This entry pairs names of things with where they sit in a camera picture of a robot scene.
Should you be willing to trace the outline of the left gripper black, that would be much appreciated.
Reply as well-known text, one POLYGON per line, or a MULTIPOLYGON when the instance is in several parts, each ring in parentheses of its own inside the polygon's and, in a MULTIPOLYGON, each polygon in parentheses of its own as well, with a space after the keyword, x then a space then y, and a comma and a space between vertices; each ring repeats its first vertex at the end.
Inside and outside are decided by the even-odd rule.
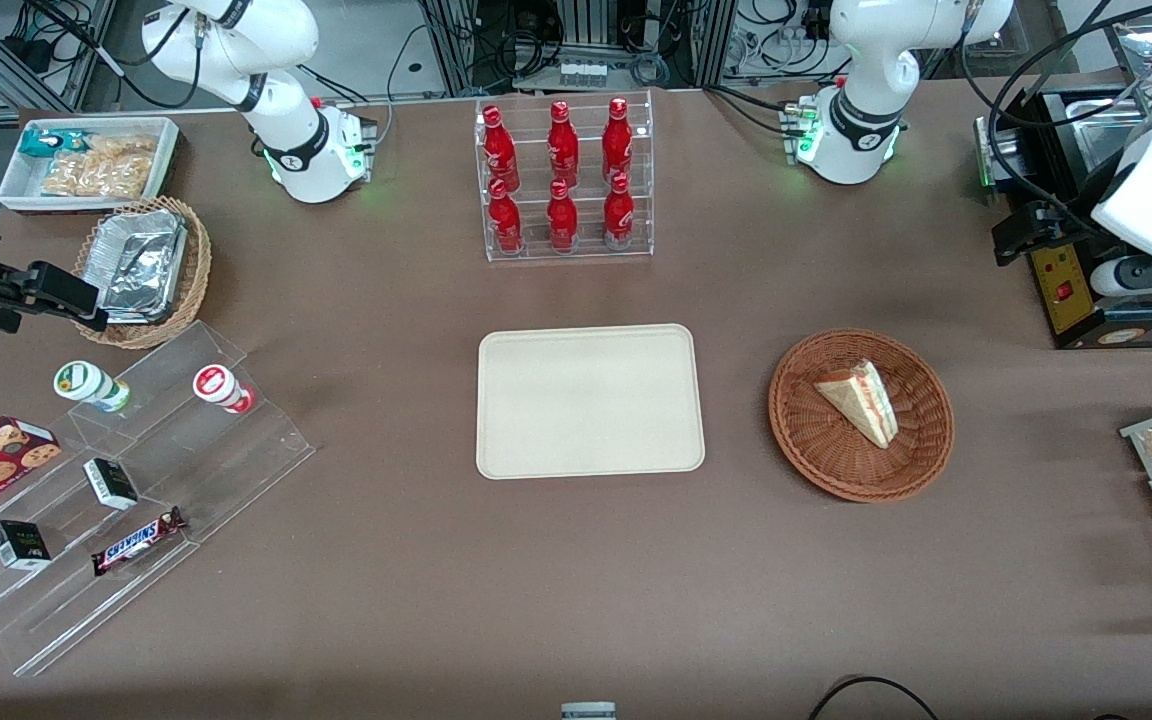
POLYGON ((992 241, 996 266, 1006 266, 1023 258, 1030 245, 1036 256, 1044 250, 1096 242, 1097 227, 1070 209, 1058 209, 1047 202, 1025 202, 1011 211, 1005 225, 992 228, 992 241))

